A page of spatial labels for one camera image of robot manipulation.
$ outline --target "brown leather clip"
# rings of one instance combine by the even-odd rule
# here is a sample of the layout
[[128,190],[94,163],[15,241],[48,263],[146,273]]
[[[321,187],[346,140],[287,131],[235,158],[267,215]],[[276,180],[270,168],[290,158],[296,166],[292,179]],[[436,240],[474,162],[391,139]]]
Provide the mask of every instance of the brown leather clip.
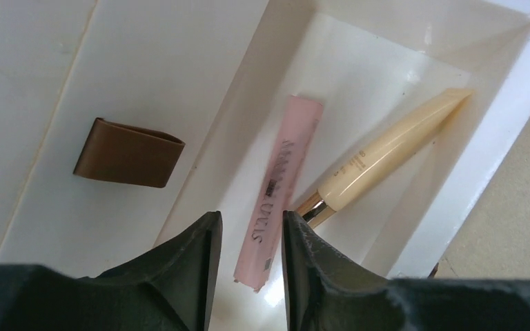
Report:
[[160,131],[95,119],[74,174],[164,188],[185,143]]

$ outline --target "white plastic tray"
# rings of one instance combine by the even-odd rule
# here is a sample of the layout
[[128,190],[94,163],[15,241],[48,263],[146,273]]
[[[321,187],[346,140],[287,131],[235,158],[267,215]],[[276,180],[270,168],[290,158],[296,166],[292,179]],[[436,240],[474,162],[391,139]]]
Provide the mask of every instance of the white plastic tray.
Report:
[[[279,257],[259,294],[232,273],[289,94],[325,104],[298,200],[444,88],[476,90],[432,143],[317,229],[387,277],[431,271],[530,115],[530,0],[5,2],[0,262],[95,276],[221,210],[211,330],[285,329]],[[184,140],[168,187],[73,176],[95,117]]]

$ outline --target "pink lip gloss tube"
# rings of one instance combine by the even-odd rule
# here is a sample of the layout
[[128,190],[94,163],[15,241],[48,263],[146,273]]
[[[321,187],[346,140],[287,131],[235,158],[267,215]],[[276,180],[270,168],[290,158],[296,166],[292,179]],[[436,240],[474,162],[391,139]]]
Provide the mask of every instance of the pink lip gloss tube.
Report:
[[291,96],[288,100],[234,273],[235,281],[256,292],[269,278],[282,235],[282,213],[289,207],[322,109],[308,99]]

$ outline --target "cream-colored pen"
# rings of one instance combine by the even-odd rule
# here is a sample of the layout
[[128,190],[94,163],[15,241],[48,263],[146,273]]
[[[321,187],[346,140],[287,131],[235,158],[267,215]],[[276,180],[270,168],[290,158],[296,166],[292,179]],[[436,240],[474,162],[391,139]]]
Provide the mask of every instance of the cream-colored pen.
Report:
[[473,91],[449,88],[355,154],[296,211],[315,228],[399,168]]

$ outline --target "black object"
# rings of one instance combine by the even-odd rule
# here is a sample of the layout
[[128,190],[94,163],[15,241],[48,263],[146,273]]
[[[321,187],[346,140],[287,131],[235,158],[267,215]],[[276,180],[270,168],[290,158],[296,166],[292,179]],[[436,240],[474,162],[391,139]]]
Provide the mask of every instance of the black object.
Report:
[[221,241],[220,212],[209,212],[94,279],[0,265],[0,330],[207,330]]
[[364,269],[284,213],[289,331],[530,330],[530,281],[396,279]]

